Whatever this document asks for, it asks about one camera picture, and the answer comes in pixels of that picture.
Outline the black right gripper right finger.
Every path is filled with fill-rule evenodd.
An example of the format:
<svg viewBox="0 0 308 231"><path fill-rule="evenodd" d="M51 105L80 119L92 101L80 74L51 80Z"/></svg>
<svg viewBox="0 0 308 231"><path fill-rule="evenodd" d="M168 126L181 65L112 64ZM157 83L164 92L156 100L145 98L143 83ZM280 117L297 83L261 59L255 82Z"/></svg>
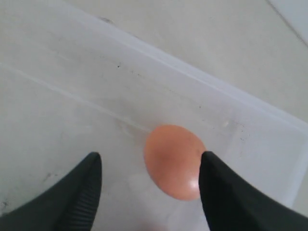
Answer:
<svg viewBox="0 0 308 231"><path fill-rule="evenodd" d="M308 218L253 187L213 152L202 154L200 197L211 231L306 231Z"/></svg>

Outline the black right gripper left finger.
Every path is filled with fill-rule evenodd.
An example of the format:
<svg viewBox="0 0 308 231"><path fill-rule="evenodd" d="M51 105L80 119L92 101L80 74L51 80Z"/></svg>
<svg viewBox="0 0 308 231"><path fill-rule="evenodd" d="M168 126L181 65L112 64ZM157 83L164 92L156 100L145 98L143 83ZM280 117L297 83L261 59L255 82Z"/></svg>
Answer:
<svg viewBox="0 0 308 231"><path fill-rule="evenodd" d="M102 189L99 153L88 154L59 182L0 218L2 231L89 231Z"/></svg>

